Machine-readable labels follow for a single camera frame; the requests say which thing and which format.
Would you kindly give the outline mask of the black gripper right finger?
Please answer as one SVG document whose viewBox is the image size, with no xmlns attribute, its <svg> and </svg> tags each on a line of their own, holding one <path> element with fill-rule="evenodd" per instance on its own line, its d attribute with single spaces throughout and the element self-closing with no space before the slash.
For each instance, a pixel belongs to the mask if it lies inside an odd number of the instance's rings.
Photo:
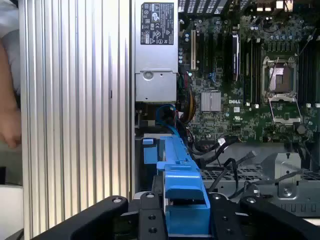
<svg viewBox="0 0 320 240">
<path fill-rule="evenodd" d="M 238 203 L 210 193 L 210 231 L 214 240 L 318 240 L 320 228 L 256 196 Z"/>
</svg>

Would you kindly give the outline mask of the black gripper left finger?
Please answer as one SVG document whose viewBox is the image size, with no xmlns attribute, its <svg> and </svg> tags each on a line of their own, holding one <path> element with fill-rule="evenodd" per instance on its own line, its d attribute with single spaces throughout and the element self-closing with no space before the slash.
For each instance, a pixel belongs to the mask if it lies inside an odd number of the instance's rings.
<svg viewBox="0 0 320 240">
<path fill-rule="evenodd" d="M 36 240 L 165 240 L 167 227 L 159 196 L 143 193 L 129 211 L 123 196 L 110 196 L 35 236 Z"/>
</svg>

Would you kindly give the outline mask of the person's bare hand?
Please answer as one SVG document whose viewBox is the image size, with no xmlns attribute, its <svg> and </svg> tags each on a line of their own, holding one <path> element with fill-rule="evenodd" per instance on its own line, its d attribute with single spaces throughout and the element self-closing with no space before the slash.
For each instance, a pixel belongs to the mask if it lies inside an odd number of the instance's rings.
<svg viewBox="0 0 320 240">
<path fill-rule="evenodd" d="M 21 111 L 6 109 L 0 111 L 0 140 L 15 149 L 21 144 L 22 123 Z"/>
</svg>

